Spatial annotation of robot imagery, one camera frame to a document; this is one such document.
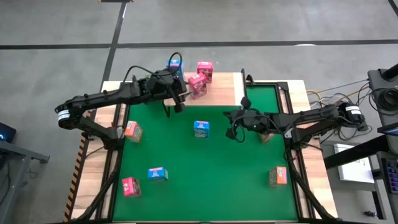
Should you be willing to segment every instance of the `floor line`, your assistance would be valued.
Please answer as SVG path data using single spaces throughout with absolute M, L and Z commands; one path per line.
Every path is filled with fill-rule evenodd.
M 115 27 L 114 33 L 113 33 L 111 48 L 109 49 L 108 58 L 106 59 L 104 74 L 102 76 L 101 86 L 99 88 L 100 91 L 102 89 L 104 82 L 108 81 L 109 76 L 111 75 L 113 59 L 114 59 L 114 55 L 116 53 L 116 48 L 118 46 L 119 36 L 120 36 L 121 29 L 122 29 L 124 13 L 126 12 L 126 8 L 127 8 L 127 3 L 122 3 L 120 6 L 118 21 L 116 22 L 116 27 Z
M 398 39 L 379 40 L 287 40 L 287 41 L 230 41 L 230 42 L 165 42 L 165 43 L 125 43 L 119 49 L 184 48 L 184 47 L 268 47 L 297 45 L 374 45 L 398 44 Z
M 394 10 L 395 14 L 398 16 L 398 7 L 394 0 L 388 0 L 388 3 L 390 3 L 392 10 Z
M 111 44 L 30 44 L 0 45 L 0 50 L 107 49 Z

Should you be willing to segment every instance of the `wooden board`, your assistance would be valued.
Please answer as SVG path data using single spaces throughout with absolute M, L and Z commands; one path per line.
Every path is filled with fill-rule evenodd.
M 184 80 L 196 75 L 194 72 L 185 72 Z M 240 72 L 215 72 L 212 83 L 207 84 L 207 94 L 192 99 L 188 96 L 185 106 L 239 106 L 244 97 L 243 76 Z M 165 106 L 174 106 L 173 99 L 164 100 Z
M 226 75 L 229 74 L 230 77 L 236 76 L 235 74 L 239 74 L 241 76 L 240 73 L 222 73 L 222 74 Z M 279 80 L 279 81 L 261 80 L 259 82 L 287 82 L 289 84 L 290 99 L 292 102 L 294 112 L 296 113 L 299 111 L 306 111 L 310 109 L 310 104 L 308 102 L 308 96 L 306 93 L 303 80 Z M 104 82 L 103 90 L 108 90 L 108 91 L 115 90 L 119 88 L 119 84 L 120 81 Z M 228 100 L 225 99 L 228 101 L 225 103 L 225 105 L 240 105 L 241 96 L 239 96 L 239 94 L 241 93 L 234 95 L 233 99 L 232 98 L 229 98 Z M 282 104 L 284 108 L 287 109 L 286 103 L 282 102 Z M 111 122 L 114 116 L 114 110 L 115 106 L 109 106 L 97 109 L 95 121 L 105 127 L 111 126 Z M 121 113 L 121 116 L 119 117 L 119 124 L 121 124 L 123 116 L 124 116 L 123 113 Z M 310 144 L 319 146 L 319 142 L 314 139 L 310 141 Z M 88 145 L 87 151 L 88 152 L 94 151 L 95 149 L 101 146 L 102 142 L 99 139 L 91 141 Z M 113 158 L 116 158 L 117 152 L 114 152 L 114 154 L 115 155 L 113 156 Z M 307 177 L 310 189 L 315 194 L 320 203 L 326 208 L 326 210 L 331 215 L 337 217 L 337 211 L 333 200 L 333 195 L 331 193 L 325 164 L 323 163 L 322 153 L 318 149 L 308 147 L 306 149 L 303 149 L 302 154 L 304 158 L 305 168 L 307 171 Z M 105 158 L 106 158 L 106 151 L 100 150 L 96 154 L 92 154 L 90 157 L 86 158 L 85 163 L 82 164 L 83 170 L 81 173 L 80 184 L 79 186 L 76 186 L 77 193 L 73 195 L 75 197 L 75 206 L 72 208 L 71 218 L 77 218 L 79 215 L 81 215 L 86 209 L 86 207 L 92 202 L 95 195 L 98 193 L 101 187 L 101 179 L 104 170 Z M 306 210 L 307 206 L 306 206 L 305 196 L 302 190 L 300 189 L 299 189 L 299 194 L 300 194 L 304 216 L 307 217 L 308 211 Z M 103 217 L 105 217 L 108 212 L 107 202 L 109 202 L 109 195 L 110 192 L 108 191 L 104 203 Z

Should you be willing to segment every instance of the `wooden table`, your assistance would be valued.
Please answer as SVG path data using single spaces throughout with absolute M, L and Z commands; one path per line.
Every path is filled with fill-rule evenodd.
M 190 75 L 193 75 L 193 73 L 186 73 L 185 78 Z M 209 105 L 240 105 L 240 100 L 244 96 L 244 85 L 241 73 L 214 73 L 213 76 L 217 76 L 219 78 L 213 79 L 213 83 L 209 85 L 208 94 L 204 96 L 203 99 L 206 97 Z M 310 109 L 303 80 L 261 80 L 257 82 L 287 82 L 294 113 Z M 102 90 L 115 90 L 119 88 L 119 85 L 120 81 L 107 81 L 104 82 Z M 224 99 L 223 101 L 220 100 L 220 97 L 215 97 L 220 94 L 223 94 L 223 97 L 221 98 Z M 199 99 L 190 100 L 189 98 L 190 97 L 188 97 L 185 102 L 186 105 L 197 105 L 200 103 Z M 164 103 L 167 106 L 172 106 L 174 104 L 173 101 L 170 100 L 165 100 Z M 284 106 L 284 112 L 287 112 L 286 102 L 282 100 L 282 104 Z M 96 110 L 95 121 L 104 127 L 111 126 L 115 108 L 115 105 L 98 108 Z M 122 105 L 118 125 L 122 124 L 124 108 L 125 105 Z M 310 144 L 319 146 L 319 141 L 312 139 Z M 67 207 L 63 218 L 63 221 L 65 222 L 70 218 L 79 217 L 92 202 L 101 188 L 107 151 L 101 149 L 90 157 L 85 158 L 85 154 L 88 154 L 101 146 L 103 146 L 103 144 L 100 139 L 94 139 L 90 141 L 90 143 L 85 138 L 80 141 L 80 149 L 76 159 L 72 184 L 70 186 L 70 193 L 67 200 Z M 323 163 L 322 152 L 318 149 L 308 147 L 302 150 L 302 154 L 311 191 L 326 210 L 334 217 L 337 217 L 333 195 L 330 189 L 326 168 Z M 111 170 L 114 167 L 116 155 L 117 152 L 113 152 Z M 104 200 L 103 218 L 106 217 L 108 212 L 110 194 L 109 190 Z M 306 199 L 300 188 L 299 195 L 303 215 L 304 217 L 308 217 Z

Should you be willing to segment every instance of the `blue box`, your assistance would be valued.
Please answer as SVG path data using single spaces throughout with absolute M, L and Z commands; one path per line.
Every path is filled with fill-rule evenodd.
M 152 168 L 148 170 L 148 179 L 150 180 L 168 180 L 169 172 L 163 167 Z
M 210 123 L 208 121 L 194 121 L 193 131 L 195 132 L 195 137 L 208 138 L 210 132 Z
M 170 67 L 178 67 L 180 65 L 180 59 L 172 59 L 170 61 Z M 166 68 L 169 69 L 169 61 L 166 62 Z M 184 62 L 181 64 L 181 68 L 177 71 L 177 75 L 183 77 L 184 74 Z

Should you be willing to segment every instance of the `pink box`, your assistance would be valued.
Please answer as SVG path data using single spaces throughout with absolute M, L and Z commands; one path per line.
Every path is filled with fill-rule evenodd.
M 202 72 L 191 76 L 188 79 L 188 82 L 192 92 L 191 95 L 194 100 L 207 93 L 206 76 Z
M 211 61 L 198 61 L 197 73 L 202 72 L 206 76 L 206 82 L 211 83 L 213 78 L 213 62 Z
M 128 121 L 124 136 L 130 139 L 132 142 L 139 143 L 141 141 L 142 134 L 144 131 L 136 121 Z
M 128 177 L 122 180 L 122 184 L 125 197 L 141 195 L 141 188 L 139 187 L 139 181 L 137 179 Z

